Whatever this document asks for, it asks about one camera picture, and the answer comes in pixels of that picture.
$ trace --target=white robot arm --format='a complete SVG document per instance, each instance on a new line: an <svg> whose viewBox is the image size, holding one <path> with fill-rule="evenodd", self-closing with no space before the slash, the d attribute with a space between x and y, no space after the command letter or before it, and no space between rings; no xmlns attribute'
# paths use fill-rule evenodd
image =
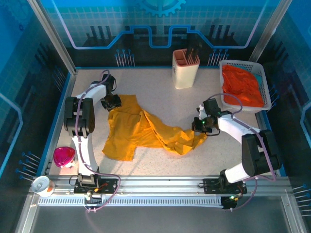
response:
<svg viewBox="0 0 311 233"><path fill-rule="evenodd" d="M77 155L79 161L79 174L78 180L81 187L96 188L99 186L100 177L92 171L98 172L98 165L95 161L92 133L95 129L95 112L94 106L101 101L103 107L110 111L115 107L121 106L121 100L118 95L112 95L115 78L104 74L103 81L93 82L85 94L82 93L76 97L67 97L65 101L65 115L64 127L72 137L73 142L77 148ZM78 103L80 98L81 102L80 111L78 111ZM79 115L76 135L76 118Z"/></svg>
<svg viewBox="0 0 311 233"><path fill-rule="evenodd" d="M263 138L266 153L268 153L272 168L280 169L281 161L272 131L253 128L232 117L229 111L221 111L216 99L208 99L197 108L199 117L195 117L191 125L192 130L201 133L212 133L216 128L231 135L242 146L242 162L221 171L219 181L221 189L227 185L244 181L247 178L270 171L267 159L262 151L262 145L256 135Z"/></svg>

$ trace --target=speckled table surface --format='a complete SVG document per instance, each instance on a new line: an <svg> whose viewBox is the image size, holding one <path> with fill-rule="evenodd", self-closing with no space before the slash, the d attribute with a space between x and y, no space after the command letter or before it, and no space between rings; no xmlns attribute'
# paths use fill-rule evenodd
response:
<svg viewBox="0 0 311 233"><path fill-rule="evenodd" d="M99 80L102 70L79 70L72 96L85 91L90 83ZM189 129L196 108L209 96L220 92L219 70L199 69L193 87L177 90L171 69L112 69L116 78L115 94L136 95L138 103L146 111L158 116L165 124ZM221 107L220 98L216 98ZM222 132L209 137L202 145L184 156L165 149L137 148L133 161L108 159L102 153L108 137L108 111L101 103L95 106L96 128L93 133L95 159L100 172L119 175L217 175L223 169L241 162L241 145L233 137ZM258 127L255 114L238 113L245 123ZM62 129L57 147L74 143ZM77 174L78 165L59 169L52 164L50 174Z"/></svg>

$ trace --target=glass panel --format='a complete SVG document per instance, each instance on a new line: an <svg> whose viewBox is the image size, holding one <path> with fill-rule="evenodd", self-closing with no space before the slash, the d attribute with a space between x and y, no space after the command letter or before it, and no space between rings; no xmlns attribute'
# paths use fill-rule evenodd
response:
<svg viewBox="0 0 311 233"><path fill-rule="evenodd" d="M310 9L310 1L293 1L259 60L270 84L273 107L267 116L286 174L294 187L306 183L308 189L311 187Z"/></svg>
<svg viewBox="0 0 311 233"><path fill-rule="evenodd" d="M27 1L0 0L0 31L0 229L11 233L46 145L68 71ZM22 153L29 151L38 158L31 155L27 161Z"/></svg>
<svg viewBox="0 0 311 233"><path fill-rule="evenodd" d="M248 60L278 0L42 0L78 67L171 66L201 43L202 66Z"/></svg>

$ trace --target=black mount bracket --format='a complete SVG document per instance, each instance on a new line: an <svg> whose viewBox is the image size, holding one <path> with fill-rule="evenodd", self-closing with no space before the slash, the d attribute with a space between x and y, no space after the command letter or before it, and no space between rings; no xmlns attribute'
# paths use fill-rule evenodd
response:
<svg viewBox="0 0 311 233"><path fill-rule="evenodd" d="M227 185L225 189L221 187L219 179L203 179L204 194L243 194L247 193L246 185L242 181Z"/></svg>
<svg viewBox="0 0 311 233"><path fill-rule="evenodd" d="M98 175L83 176L76 180L74 191L75 194L85 194L88 191L93 191L96 188L100 188L96 193L113 194L118 187L118 179L114 178L101 178Z"/></svg>

